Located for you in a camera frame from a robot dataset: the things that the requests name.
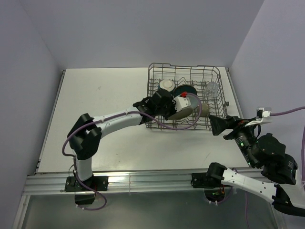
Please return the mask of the teal white ceramic bowl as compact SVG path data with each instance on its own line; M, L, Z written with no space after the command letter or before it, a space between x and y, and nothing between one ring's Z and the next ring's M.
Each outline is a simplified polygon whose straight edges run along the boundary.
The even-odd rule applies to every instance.
M161 80L158 84L158 89L165 89L172 92L175 89L174 81L172 80Z

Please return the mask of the olive ceramic mug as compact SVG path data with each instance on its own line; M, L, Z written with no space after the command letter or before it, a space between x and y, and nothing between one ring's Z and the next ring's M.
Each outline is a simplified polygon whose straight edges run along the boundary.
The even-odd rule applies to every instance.
M200 117L207 117L210 112L210 107L208 104L203 103L201 107L197 107L197 113L200 114Z

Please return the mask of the clear glass tumbler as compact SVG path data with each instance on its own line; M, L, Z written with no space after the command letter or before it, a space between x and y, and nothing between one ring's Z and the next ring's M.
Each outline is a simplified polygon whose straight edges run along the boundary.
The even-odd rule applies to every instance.
M208 97L216 97L217 96L217 92L218 92L218 89L219 89L219 85L215 82L209 82L203 93L208 96Z

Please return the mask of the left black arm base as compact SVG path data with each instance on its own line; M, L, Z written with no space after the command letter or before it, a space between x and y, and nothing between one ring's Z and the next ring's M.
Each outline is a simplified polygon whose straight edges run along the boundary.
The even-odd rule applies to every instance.
M88 211L100 210L107 204L107 199L101 191L107 191L108 179L108 176L92 176L79 182L75 175L67 177L64 192L74 193L76 207ZM103 204L97 208L90 208L89 205L92 205L98 198L103 200Z

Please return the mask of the beige ceramic plate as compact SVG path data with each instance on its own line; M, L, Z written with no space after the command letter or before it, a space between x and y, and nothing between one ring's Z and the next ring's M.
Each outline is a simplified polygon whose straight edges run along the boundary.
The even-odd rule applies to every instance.
M191 107L188 107L184 110L181 110L170 117L168 117L168 120L181 120L188 116L190 116L193 113L193 109Z

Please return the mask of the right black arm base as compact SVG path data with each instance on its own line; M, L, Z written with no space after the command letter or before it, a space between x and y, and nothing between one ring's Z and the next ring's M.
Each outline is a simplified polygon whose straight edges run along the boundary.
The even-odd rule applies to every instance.
M204 190L204 200L209 205L218 206L229 199L234 194L231 186L225 186L220 180L210 177L206 172L192 173L190 185L193 188Z

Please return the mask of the teal ceramic plate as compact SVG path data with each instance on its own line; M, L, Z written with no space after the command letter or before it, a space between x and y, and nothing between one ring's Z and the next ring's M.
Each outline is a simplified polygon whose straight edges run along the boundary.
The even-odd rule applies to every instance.
M183 84L183 85L179 85L177 86L174 90L173 90L173 96L177 97L182 93L192 93L197 95L197 90L192 86L192 85L188 85L188 84Z

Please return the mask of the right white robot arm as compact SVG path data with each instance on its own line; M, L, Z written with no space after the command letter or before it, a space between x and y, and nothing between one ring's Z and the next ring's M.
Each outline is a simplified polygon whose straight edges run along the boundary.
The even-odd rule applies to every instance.
M231 130L223 138L234 140L247 164L252 168L262 169L261 174L270 183L240 175L216 162L209 165L207 183L211 186L223 184L243 189L265 199L282 213L304 217L305 190L296 161L286 154L286 146L271 133L260 137L254 134L255 128L260 129L267 118L242 119L227 116L223 119L210 115L209 119L214 136L227 129Z

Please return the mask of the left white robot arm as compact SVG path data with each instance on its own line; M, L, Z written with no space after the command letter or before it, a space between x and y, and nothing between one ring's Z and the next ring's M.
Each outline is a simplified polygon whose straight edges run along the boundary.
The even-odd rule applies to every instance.
M62 147L62 154L73 158L76 186L81 190L92 187L92 157L97 153L102 138L130 126L145 124L156 116L167 119L177 112L176 104L170 92L159 89L153 96L143 98L120 112L96 117L88 113L81 115Z

